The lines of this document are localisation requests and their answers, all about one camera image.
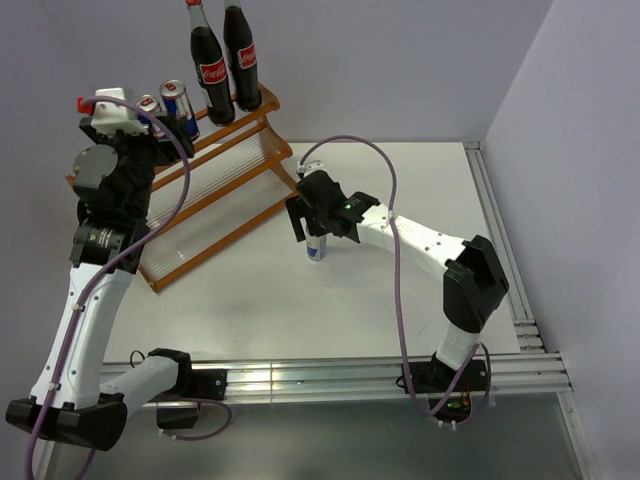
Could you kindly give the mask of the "cola bottle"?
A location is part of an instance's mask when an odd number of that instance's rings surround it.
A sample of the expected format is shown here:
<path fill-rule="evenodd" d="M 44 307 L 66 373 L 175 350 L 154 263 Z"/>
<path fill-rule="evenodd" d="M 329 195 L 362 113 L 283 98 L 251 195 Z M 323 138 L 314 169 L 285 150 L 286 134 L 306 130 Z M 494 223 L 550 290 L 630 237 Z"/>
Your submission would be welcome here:
<path fill-rule="evenodd" d="M 253 34 L 239 1 L 225 1 L 223 39 L 235 85 L 236 102 L 247 112 L 261 106 L 262 95 Z"/>
<path fill-rule="evenodd" d="M 219 41 L 206 18 L 201 1 L 186 1 L 190 20 L 190 53 L 198 84 L 204 92 L 207 114 L 216 126 L 235 120 L 226 63 Z"/>

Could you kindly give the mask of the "blue silver can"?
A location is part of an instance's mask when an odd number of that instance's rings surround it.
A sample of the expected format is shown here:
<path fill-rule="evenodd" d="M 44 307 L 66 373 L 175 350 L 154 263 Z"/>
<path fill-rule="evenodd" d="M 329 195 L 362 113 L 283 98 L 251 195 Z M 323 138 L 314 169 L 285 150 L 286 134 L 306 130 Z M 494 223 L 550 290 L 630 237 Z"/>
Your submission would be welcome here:
<path fill-rule="evenodd" d="M 149 134 L 153 135 L 158 141 L 167 140 L 168 136 L 161 128 L 167 127 L 167 118 L 165 116 L 155 116 L 154 121 L 147 117 L 139 117 L 140 122 L 145 126 Z"/>

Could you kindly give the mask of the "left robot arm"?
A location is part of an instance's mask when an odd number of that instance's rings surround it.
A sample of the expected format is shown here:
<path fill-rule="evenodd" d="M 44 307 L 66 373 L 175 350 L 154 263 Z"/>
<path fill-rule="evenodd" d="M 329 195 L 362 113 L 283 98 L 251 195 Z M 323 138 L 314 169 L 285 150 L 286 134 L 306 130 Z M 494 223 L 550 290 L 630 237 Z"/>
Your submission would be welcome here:
<path fill-rule="evenodd" d="M 40 439 L 100 451 L 116 444 L 145 403 L 163 395 L 183 399 L 195 386 L 189 354 L 167 348 L 152 350 L 114 380 L 101 380 L 115 316 L 141 259 L 140 249 L 127 249 L 150 231 L 155 170 L 181 157 L 168 138 L 156 138 L 138 121 L 132 125 L 132 131 L 104 134 L 90 118 L 80 122 L 94 144 L 74 161 L 78 227 L 65 310 L 38 381 L 5 415 Z"/>

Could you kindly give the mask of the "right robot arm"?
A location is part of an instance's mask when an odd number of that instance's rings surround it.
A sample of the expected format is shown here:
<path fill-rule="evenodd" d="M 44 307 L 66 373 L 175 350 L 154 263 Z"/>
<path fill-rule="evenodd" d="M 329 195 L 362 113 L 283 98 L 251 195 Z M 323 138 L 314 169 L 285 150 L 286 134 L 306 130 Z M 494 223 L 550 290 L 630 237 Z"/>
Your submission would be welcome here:
<path fill-rule="evenodd" d="M 297 195 L 286 202 L 297 241 L 347 238 L 398 253 L 441 283 L 449 326 L 433 356 L 433 378 L 443 389 L 457 388 L 468 374 L 465 359 L 509 291 L 492 242 L 438 232 L 363 192 L 348 197 L 322 166 L 300 167 L 297 174 Z"/>

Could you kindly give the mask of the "wooden three-tier shelf rack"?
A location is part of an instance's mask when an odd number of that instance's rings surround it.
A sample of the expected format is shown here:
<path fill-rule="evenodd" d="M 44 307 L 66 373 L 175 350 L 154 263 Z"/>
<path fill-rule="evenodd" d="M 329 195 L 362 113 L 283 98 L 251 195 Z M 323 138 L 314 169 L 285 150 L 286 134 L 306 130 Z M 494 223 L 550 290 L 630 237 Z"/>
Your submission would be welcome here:
<path fill-rule="evenodd" d="M 165 116 L 189 163 L 155 170 L 147 225 L 157 235 L 142 251 L 137 273 L 160 293 L 279 213 L 295 189 L 282 163 L 292 148 L 267 118 L 279 107 L 264 89 L 256 111 L 191 140 L 185 120 Z"/>

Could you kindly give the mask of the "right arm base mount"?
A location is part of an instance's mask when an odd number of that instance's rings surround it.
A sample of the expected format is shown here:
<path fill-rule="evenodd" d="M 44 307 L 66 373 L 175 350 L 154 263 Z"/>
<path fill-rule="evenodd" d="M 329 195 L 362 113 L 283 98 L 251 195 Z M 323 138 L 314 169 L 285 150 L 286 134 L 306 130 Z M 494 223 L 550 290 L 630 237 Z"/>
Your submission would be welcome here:
<path fill-rule="evenodd" d="M 449 387 L 456 371 L 435 357 L 427 361 L 409 363 L 409 371 L 416 394 L 443 394 Z M 460 423 L 468 420 L 475 411 L 489 403 L 490 374 L 482 360 L 471 360 L 462 370 L 451 395 L 435 413 L 435 418 L 444 423 Z"/>

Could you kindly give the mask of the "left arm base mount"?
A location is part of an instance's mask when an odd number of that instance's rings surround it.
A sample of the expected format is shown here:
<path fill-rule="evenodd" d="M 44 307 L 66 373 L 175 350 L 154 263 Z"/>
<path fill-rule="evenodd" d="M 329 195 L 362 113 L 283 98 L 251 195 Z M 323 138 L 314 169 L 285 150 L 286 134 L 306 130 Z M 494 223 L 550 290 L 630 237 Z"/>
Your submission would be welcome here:
<path fill-rule="evenodd" d="M 162 393 L 161 403 L 182 403 L 182 406 L 158 406 L 156 425 L 163 430 L 188 430 L 196 426 L 203 409 L 203 400 L 222 401 L 228 372 L 224 369 L 197 369 L 188 386 L 181 391 Z"/>

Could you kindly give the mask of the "aluminium right side rail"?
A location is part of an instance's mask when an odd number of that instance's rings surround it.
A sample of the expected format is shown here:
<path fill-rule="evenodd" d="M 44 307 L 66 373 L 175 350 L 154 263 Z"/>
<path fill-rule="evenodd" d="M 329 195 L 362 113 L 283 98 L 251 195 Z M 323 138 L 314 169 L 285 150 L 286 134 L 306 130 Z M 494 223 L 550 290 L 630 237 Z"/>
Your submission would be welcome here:
<path fill-rule="evenodd" d="M 481 151 L 480 142 L 463 144 L 489 235 L 503 264 L 510 285 L 508 305 L 520 350 L 525 354 L 545 353 L 546 348 L 531 311 L 524 284 L 510 245 Z"/>

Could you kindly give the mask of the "aluminium rail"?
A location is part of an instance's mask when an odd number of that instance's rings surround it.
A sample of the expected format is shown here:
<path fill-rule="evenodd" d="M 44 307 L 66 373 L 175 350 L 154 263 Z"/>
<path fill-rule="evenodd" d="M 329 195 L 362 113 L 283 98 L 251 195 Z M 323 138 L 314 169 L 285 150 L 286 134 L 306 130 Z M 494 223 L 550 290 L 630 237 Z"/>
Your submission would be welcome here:
<path fill-rule="evenodd" d="M 489 395 L 561 393 L 571 388 L 557 354 L 478 355 L 490 374 Z M 197 369 L 228 372 L 225 396 L 229 404 L 369 401 L 406 398 L 414 391 L 395 358 L 333 359 L 273 362 L 192 361 L 183 352 L 158 349 L 135 367 L 124 364 L 72 364 L 48 386 L 54 407 L 86 409 L 100 400 L 123 402 L 128 412 L 160 402 L 162 393 L 185 389 Z"/>
<path fill-rule="evenodd" d="M 520 350 L 525 354 L 545 353 L 546 348 L 531 311 L 524 284 L 510 245 L 481 151 L 480 142 L 463 144 L 489 235 L 503 264 L 510 285 L 508 305 Z"/>

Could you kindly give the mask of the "aluminium front rail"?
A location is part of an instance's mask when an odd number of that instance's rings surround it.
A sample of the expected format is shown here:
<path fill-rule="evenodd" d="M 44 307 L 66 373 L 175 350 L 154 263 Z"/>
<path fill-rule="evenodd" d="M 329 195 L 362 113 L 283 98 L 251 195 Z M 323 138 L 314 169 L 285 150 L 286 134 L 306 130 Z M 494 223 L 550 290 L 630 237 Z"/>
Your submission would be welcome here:
<path fill-rule="evenodd" d="M 489 395 L 561 393 L 571 388 L 557 354 L 478 355 L 490 374 Z M 395 358 L 333 359 L 273 362 L 192 361 L 183 352 L 158 349 L 135 367 L 124 364 L 72 364 L 48 386 L 54 407 L 86 409 L 100 400 L 123 402 L 128 412 L 160 402 L 162 393 L 185 389 L 197 369 L 228 372 L 225 396 L 229 404 L 369 401 L 406 398 L 414 391 Z"/>

